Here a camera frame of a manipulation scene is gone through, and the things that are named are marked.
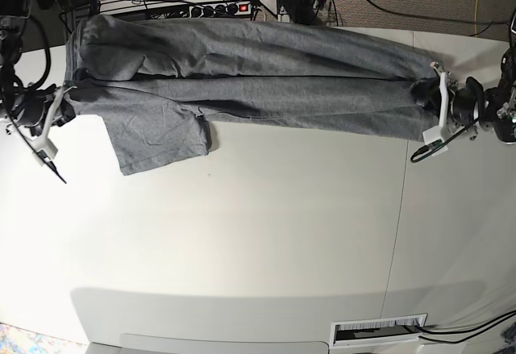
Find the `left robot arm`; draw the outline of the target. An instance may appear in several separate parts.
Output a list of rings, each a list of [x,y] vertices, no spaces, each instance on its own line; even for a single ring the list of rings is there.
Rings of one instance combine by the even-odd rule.
[[[515,143],[515,20],[508,26],[509,48],[501,59],[501,77],[497,86],[486,89],[473,77],[463,86],[450,78],[437,62],[431,63],[436,77],[420,81],[411,91],[416,103],[434,112],[438,123],[422,133],[424,145],[410,161],[418,163],[429,156],[447,151],[459,136],[476,130],[493,131],[504,144]]]

